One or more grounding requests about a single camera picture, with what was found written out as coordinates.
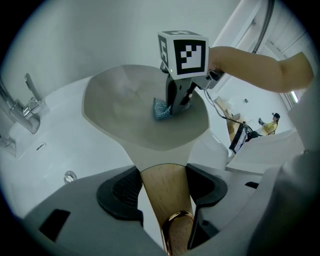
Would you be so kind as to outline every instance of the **person in yellow shirt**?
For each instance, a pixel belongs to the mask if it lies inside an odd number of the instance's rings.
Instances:
[[[264,123],[259,118],[259,124],[262,125],[261,135],[273,135],[276,133],[280,115],[278,113],[273,114],[272,122]]]

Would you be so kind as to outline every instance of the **forearm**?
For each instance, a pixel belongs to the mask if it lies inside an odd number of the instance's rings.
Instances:
[[[310,64],[302,52],[289,59],[277,61],[233,47],[213,47],[209,53],[209,69],[221,70],[276,93],[306,88],[313,79]]]

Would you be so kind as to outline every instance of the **drain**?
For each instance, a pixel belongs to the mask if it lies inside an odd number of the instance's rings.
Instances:
[[[65,174],[64,174],[64,183],[67,184],[67,183],[70,183],[70,182],[73,182],[77,179],[77,176],[76,174],[71,171],[71,170],[68,170]]]

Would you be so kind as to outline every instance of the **white wall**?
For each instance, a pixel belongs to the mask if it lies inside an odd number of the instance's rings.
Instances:
[[[218,96],[228,100],[237,110],[234,114],[240,113],[253,130],[261,127],[258,123],[259,118],[265,123],[271,122],[272,113],[279,113],[281,116],[276,129],[277,134],[294,128],[278,93],[260,89],[232,77],[219,91]]]
[[[28,20],[1,69],[27,103],[30,73],[42,96],[122,64],[160,65],[157,32],[190,30],[212,44],[240,0],[47,1]]]

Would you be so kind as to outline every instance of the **wooden leg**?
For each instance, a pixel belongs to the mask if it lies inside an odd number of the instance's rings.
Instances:
[[[177,212],[193,213],[184,166],[160,164],[142,171],[140,175],[160,228]],[[192,225],[188,217],[181,217],[172,223],[169,229],[172,255],[187,251]]]

